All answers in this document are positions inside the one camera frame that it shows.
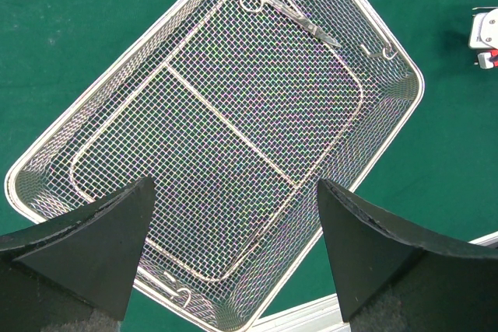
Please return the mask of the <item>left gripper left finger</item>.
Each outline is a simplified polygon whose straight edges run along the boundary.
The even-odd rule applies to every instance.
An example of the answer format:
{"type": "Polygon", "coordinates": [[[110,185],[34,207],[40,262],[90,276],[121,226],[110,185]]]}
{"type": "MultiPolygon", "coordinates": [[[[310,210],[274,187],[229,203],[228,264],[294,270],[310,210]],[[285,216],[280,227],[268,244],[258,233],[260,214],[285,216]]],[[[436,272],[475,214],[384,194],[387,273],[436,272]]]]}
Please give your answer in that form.
{"type": "Polygon", "coordinates": [[[1,237],[3,331],[118,331],[156,200],[147,176],[1,237]]]}

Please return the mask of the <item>surgical scissors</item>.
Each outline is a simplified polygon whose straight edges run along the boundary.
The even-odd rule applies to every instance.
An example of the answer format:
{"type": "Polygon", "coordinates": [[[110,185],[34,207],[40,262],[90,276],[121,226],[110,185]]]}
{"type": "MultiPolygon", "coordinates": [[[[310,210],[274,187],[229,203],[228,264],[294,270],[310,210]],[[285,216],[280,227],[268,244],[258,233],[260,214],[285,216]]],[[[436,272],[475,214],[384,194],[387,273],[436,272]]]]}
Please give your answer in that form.
{"type": "Polygon", "coordinates": [[[329,33],[326,33],[319,25],[313,23],[310,19],[308,19],[304,14],[297,12],[290,5],[287,5],[282,0],[258,0],[259,5],[256,8],[251,8],[246,6],[244,0],[239,0],[240,6],[242,9],[249,13],[258,13],[263,8],[264,5],[268,4],[275,10],[282,13],[284,16],[292,20],[295,24],[301,27],[303,30],[306,30],[310,35],[318,39],[319,41],[327,44],[330,47],[341,48],[342,45],[329,33]]]}

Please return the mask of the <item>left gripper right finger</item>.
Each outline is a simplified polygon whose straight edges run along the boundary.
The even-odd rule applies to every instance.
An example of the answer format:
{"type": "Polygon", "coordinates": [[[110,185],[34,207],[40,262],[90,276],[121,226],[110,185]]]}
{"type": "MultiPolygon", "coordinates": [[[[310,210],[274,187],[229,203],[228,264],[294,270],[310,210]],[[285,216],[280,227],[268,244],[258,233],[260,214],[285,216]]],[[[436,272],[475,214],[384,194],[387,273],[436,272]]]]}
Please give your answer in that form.
{"type": "Polygon", "coordinates": [[[353,331],[495,331],[497,251],[425,229],[331,180],[317,206],[353,331]]]}

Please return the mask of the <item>metal mesh instrument tray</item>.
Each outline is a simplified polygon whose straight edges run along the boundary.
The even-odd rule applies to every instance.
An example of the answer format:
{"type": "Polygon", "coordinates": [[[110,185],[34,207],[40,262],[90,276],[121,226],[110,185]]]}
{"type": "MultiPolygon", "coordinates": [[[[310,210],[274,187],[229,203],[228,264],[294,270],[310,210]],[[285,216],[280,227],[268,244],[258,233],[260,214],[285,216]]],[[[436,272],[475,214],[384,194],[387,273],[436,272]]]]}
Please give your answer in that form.
{"type": "Polygon", "coordinates": [[[135,287],[207,331],[246,331],[321,237],[317,182],[357,188],[419,104],[421,71],[367,0],[178,0],[16,161],[33,222],[142,176],[135,287]]]}

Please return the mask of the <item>green surgical cloth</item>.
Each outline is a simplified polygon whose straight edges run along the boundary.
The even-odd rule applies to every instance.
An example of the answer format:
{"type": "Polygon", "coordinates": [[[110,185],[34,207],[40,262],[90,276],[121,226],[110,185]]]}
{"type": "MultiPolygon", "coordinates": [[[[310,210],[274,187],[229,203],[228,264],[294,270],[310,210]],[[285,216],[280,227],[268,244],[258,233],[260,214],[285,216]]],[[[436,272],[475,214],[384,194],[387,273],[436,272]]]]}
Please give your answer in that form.
{"type": "MultiPolygon", "coordinates": [[[[419,225],[472,240],[497,229],[497,72],[468,48],[497,0],[368,0],[423,73],[424,96],[359,186],[419,225]]],[[[1,171],[176,0],[1,0],[1,171]]]]}

